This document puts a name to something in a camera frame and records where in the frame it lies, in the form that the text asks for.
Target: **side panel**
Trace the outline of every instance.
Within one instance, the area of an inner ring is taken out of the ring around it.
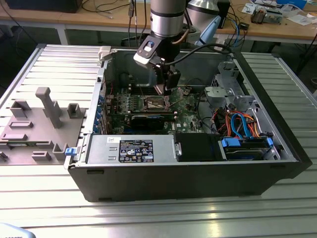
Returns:
[[[296,163],[71,168],[86,200],[134,201],[261,195]]]
[[[281,134],[285,140],[286,145],[292,152],[294,158],[300,161],[296,170],[288,178],[294,178],[299,175],[302,171],[306,170],[310,165],[312,165],[307,153],[297,140],[296,136],[286,123],[285,119],[275,106],[271,97],[267,94],[266,90],[263,88],[261,82],[259,81],[257,75],[250,68],[248,62],[241,53],[235,53],[234,55],[236,61],[238,62],[238,68],[243,74],[245,80],[249,83],[253,90],[255,98],[258,100],[259,104],[263,109],[269,114],[271,120],[276,126],[278,132]]]

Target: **sticker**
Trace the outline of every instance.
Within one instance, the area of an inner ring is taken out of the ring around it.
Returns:
[[[107,143],[120,143],[121,137],[108,137]]]
[[[120,140],[119,150],[121,163],[154,162],[152,140]]]

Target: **power supply label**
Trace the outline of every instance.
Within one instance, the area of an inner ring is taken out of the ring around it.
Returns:
[[[119,162],[154,162],[152,140],[120,140]]]

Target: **wooden desk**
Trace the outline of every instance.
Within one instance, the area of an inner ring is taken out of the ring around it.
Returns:
[[[111,0],[95,0],[96,4],[111,2]],[[250,25],[247,40],[254,41],[271,41],[271,42],[289,42],[289,43],[303,43],[310,44],[314,38],[317,28],[315,25],[301,26],[288,19],[283,19],[281,24],[264,23],[261,25],[251,23],[249,14],[241,13],[243,5],[247,0],[233,0],[233,8],[235,13],[241,21]],[[127,4],[127,0],[119,0],[115,4],[106,5],[101,9],[114,8],[123,4]],[[66,29],[77,30],[95,30],[95,31],[116,31],[127,32],[128,30],[128,6],[124,6],[112,11],[113,19],[99,15],[95,12],[88,12],[82,8],[77,13],[60,13],[49,11],[31,11],[31,10],[12,10],[9,9],[4,3],[7,11],[19,22],[22,26],[33,27],[49,27],[58,31],[60,41],[62,44],[67,45]],[[93,1],[89,1],[85,7],[90,10],[95,10]],[[308,5],[305,10],[317,10],[316,6]],[[138,32],[142,31],[145,24],[144,19],[144,6],[143,3],[137,4],[138,13]],[[150,5],[147,4],[147,29],[146,33],[150,32]],[[14,25],[15,23],[0,7],[0,24],[1,25]],[[131,32],[134,32],[134,20],[131,24]],[[223,29],[218,29],[216,37],[220,40],[231,38],[235,34],[234,28],[231,26],[230,21],[226,21]]]
[[[248,40],[261,40],[261,41],[274,41],[274,42],[290,42],[293,43],[294,40],[299,40],[305,42],[305,40],[311,41],[317,33],[317,26],[309,24],[302,26],[295,22],[292,22],[286,18],[282,19],[281,24],[254,24],[251,22],[251,15],[247,13],[242,13],[243,5],[248,0],[233,0],[233,8],[236,15],[239,17],[240,21],[249,24],[249,30],[246,39]],[[308,5],[304,10],[317,10],[317,6]],[[234,34],[232,31],[230,21],[226,21],[223,29],[218,30],[217,33],[222,34]]]

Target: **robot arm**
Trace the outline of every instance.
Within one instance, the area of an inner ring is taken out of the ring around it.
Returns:
[[[155,89],[160,95],[169,95],[180,78],[173,65],[164,66],[163,62],[174,61],[180,52],[185,8],[186,0],[151,0],[151,34],[134,56],[138,65],[154,68]]]

